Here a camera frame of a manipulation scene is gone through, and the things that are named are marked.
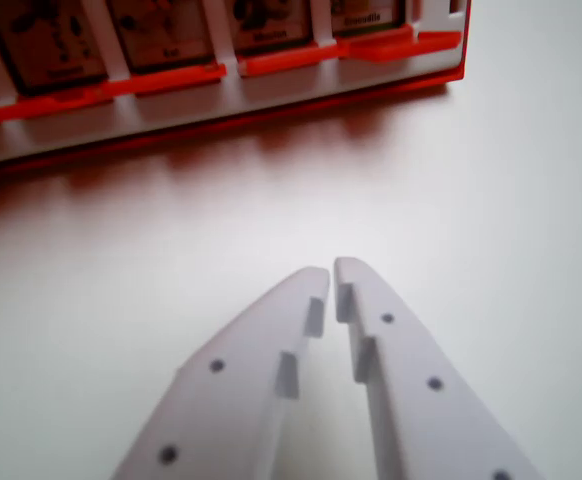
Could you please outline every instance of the screw hole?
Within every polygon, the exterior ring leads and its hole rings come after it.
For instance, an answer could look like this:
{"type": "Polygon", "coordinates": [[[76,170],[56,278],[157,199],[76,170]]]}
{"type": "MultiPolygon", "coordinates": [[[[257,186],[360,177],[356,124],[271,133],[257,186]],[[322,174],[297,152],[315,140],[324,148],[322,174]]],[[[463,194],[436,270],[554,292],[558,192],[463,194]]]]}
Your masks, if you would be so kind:
{"type": "Polygon", "coordinates": [[[213,373],[218,373],[224,369],[224,362],[222,360],[219,360],[219,359],[214,360],[211,362],[211,365],[209,366],[209,368],[211,369],[211,371],[213,373]]]}
{"type": "MultiPolygon", "coordinates": [[[[429,379],[429,381],[427,382],[427,385],[429,385],[429,388],[431,390],[435,390],[436,392],[442,390],[442,387],[444,387],[442,380],[440,380],[438,377],[431,377],[429,379]]],[[[507,479],[506,478],[496,478],[495,480],[507,480],[507,479]]]]}
{"type": "Polygon", "coordinates": [[[170,465],[178,459],[178,448],[175,445],[167,445],[160,450],[158,459],[162,465],[170,465]]]}
{"type": "Polygon", "coordinates": [[[506,470],[498,470],[493,474],[493,480],[513,480],[513,477],[506,470]]]}

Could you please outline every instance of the gripper jaw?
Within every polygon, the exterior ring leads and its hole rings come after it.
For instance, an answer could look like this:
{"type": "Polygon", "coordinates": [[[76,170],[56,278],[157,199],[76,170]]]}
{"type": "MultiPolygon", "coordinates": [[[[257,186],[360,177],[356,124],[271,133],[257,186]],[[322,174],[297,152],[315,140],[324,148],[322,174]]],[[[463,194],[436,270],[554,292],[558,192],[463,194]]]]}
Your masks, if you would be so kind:
{"type": "Polygon", "coordinates": [[[541,480],[398,294],[355,258],[335,262],[336,316],[367,388],[380,480],[541,480]]]}
{"type": "Polygon", "coordinates": [[[215,335],[178,370],[113,479],[269,480],[328,290],[327,270],[304,268],[215,335]]]}

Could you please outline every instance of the card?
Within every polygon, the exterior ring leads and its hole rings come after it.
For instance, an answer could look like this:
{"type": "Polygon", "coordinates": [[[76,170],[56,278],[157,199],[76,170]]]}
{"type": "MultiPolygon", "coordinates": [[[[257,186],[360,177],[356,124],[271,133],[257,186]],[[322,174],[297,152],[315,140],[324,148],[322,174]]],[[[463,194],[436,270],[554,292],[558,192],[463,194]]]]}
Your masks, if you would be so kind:
{"type": "Polygon", "coordinates": [[[242,54],[311,40],[306,0],[225,0],[233,45],[242,54]]]}
{"type": "Polygon", "coordinates": [[[200,0],[109,0],[109,9],[133,73],[213,59],[200,0]]]}
{"type": "Polygon", "coordinates": [[[80,0],[0,0],[0,50],[24,94],[106,77],[80,0]]]}
{"type": "Polygon", "coordinates": [[[334,34],[364,33],[403,22],[398,0],[331,0],[334,34]]]}

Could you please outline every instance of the white table surface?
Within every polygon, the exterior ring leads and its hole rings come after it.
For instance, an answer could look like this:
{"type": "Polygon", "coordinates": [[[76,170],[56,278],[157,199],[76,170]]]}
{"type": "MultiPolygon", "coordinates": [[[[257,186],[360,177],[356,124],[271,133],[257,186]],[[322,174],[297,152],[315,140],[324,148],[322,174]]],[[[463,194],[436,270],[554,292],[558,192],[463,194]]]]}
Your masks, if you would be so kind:
{"type": "MultiPolygon", "coordinates": [[[[547,479],[582,479],[582,2],[476,1],[446,92],[0,187],[0,480],[106,479],[178,365],[292,271],[358,256],[547,479]]],[[[333,304],[286,479],[374,477],[333,304]]]]}

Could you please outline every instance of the red edge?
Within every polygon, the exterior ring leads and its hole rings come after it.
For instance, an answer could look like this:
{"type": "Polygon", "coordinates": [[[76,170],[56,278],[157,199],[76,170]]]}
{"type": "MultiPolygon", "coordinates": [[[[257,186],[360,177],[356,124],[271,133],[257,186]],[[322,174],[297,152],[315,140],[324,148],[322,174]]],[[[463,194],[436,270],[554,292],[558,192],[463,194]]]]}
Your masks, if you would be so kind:
{"type": "Polygon", "coordinates": [[[333,95],[319,100],[311,100],[298,104],[275,107],[249,114],[228,117],[221,120],[212,120],[198,124],[176,126],[157,132],[145,132],[129,137],[104,140],[89,145],[69,147],[52,153],[42,153],[23,158],[7,160],[0,162],[0,179],[5,179],[11,175],[17,175],[23,172],[33,172],[35,170],[49,168],[62,163],[80,161],[89,156],[131,151],[138,148],[153,146],[161,142],[197,137],[203,134],[211,134],[230,128],[237,128],[258,122],[266,122],[267,120],[273,120],[294,114],[308,113],[337,105],[372,100],[380,97],[388,97],[413,90],[442,85],[456,80],[462,80],[464,78],[467,43],[469,40],[471,1],[472,0],[467,0],[462,61],[456,68],[446,70],[444,72],[393,82],[386,85],[379,85],[377,87],[372,87],[365,90],[333,95]]]}
{"type": "Polygon", "coordinates": [[[337,58],[339,52],[337,45],[320,47],[313,43],[306,47],[292,48],[283,52],[241,58],[238,68],[245,77],[268,75],[291,70],[292,68],[315,65],[330,58],[337,58]]]}
{"type": "Polygon", "coordinates": [[[411,25],[395,30],[338,40],[341,56],[369,62],[393,62],[403,58],[457,48],[462,32],[420,32],[411,25]]]}
{"type": "Polygon", "coordinates": [[[0,107],[0,123],[90,107],[110,102],[118,95],[157,93],[215,82],[226,74],[227,69],[223,64],[196,65],[148,75],[137,75],[128,80],[72,88],[56,94],[22,98],[13,105],[0,107]]]}

